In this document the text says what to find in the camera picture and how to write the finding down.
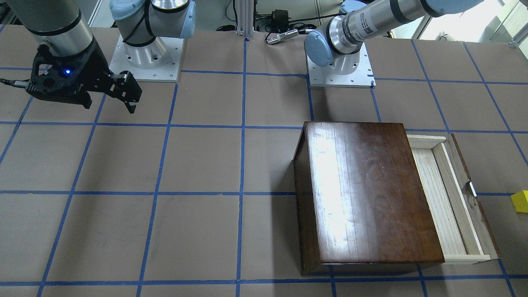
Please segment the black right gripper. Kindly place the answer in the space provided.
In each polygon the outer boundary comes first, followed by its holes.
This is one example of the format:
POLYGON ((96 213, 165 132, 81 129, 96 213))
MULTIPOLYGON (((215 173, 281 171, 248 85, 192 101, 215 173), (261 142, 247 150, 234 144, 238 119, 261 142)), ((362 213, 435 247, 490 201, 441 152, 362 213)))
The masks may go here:
POLYGON ((87 60, 81 73, 81 83, 90 92, 101 92, 125 103, 129 113, 134 113, 142 89, 129 70, 113 73, 95 38, 87 47, 87 60))

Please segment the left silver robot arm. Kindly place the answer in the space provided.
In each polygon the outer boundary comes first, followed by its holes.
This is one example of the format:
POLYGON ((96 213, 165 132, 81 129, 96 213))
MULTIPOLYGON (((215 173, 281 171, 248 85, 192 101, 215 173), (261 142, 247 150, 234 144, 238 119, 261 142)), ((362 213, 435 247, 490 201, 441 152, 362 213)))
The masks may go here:
POLYGON ((328 66, 341 56, 359 52, 362 44, 415 19, 462 13, 480 0, 375 0, 345 15, 335 16, 310 32, 305 53, 318 66, 328 66))

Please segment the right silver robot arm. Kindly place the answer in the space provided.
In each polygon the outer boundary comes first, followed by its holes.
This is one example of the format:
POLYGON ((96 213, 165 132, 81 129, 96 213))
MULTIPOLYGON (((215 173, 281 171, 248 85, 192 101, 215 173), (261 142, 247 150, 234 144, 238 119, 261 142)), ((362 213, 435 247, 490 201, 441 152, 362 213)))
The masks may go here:
MULTIPOLYGON (((8 6, 38 41, 31 77, 1 79, 38 100, 89 109, 90 92, 105 93, 134 113, 142 89, 128 70, 114 73, 73 0, 9 0, 8 6)), ((189 39, 196 27, 194 0, 112 0, 109 4, 126 51, 138 68, 167 58, 162 38, 189 39)))

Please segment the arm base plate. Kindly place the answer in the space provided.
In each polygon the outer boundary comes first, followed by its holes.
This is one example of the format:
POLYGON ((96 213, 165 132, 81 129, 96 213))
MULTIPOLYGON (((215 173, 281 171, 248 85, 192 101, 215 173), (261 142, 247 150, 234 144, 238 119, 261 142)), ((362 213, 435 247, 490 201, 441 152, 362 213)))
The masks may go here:
POLYGON ((373 88, 377 85, 365 43, 359 52, 336 58, 332 65, 318 66, 309 57, 306 59, 312 87, 373 88))
POLYGON ((109 69, 116 74, 128 70, 138 82, 176 83, 185 41, 158 37, 145 47, 132 47, 119 36, 109 69))

